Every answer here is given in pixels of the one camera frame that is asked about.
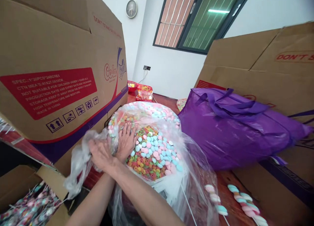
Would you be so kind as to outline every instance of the marshmallow skewer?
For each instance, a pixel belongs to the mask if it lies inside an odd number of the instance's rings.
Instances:
[[[218,214],[222,215],[227,225],[230,226],[228,220],[226,219],[226,216],[228,215],[228,211],[223,205],[221,205],[220,197],[215,193],[214,186],[207,184],[205,185],[205,190],[209,193],[210,200],[215,204]]]
[[[235,200],[241,205],[244,213],[251,217],[257,226],[268,226],[266,220],[261,217],[259,209],[253,204],[253,199],[246,193],[240,193],[239,189],[232,185],[228,185],[228,189],[234,194]]]

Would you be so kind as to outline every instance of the purple bag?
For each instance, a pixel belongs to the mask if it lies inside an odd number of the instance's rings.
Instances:
[[[179,114],[182,131],[214,170],[241,167],[293,146],[313,129],[233,89],[191,89]]]

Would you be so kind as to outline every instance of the window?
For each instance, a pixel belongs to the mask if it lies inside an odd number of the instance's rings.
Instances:
[[[165,0],[154,46],[207,54],[246,0]]]

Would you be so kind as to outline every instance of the brown cardboard box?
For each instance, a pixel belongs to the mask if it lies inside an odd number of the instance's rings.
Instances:
[[[67,175],[71,147],[127,101],[122,25],[102,0],[0,6],[0,116]]]
[[[14,205],[42,180],[48,184],[60,200],[64,200],[67,190],[63,187],[64,177],[50,168],[42,166],[38,172],[26,165],[19,165],[0,178],[0,212],[9,204]],[[69,215],[62,204],[46,225],[65,225]]]
[[[214,41],[195,87],[237,94],[314,125],[314,23]],[[301,225],[314,208],[314,135],[234,173],[276,225]]]

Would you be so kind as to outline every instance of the white wall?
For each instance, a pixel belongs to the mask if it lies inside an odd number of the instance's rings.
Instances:
[[[102,0],[122,23],[124,43],[126,50],[126,61],[128,79],[133,79],[134,67],[138,44],[141,35],[142,23],[146,0],[135,0],[138,12],[135,18],[130,19],[126,15],[126,6],[129,0]]]
[[[164,0],[147,0],[134,81],[143,79],[143,66],[151,67],[142,82],[153,87],[156,94],[185,98],[193,88],[206,56],[153,46]]]
[[[314,21],[314,0],[247,0],[225,38]]]

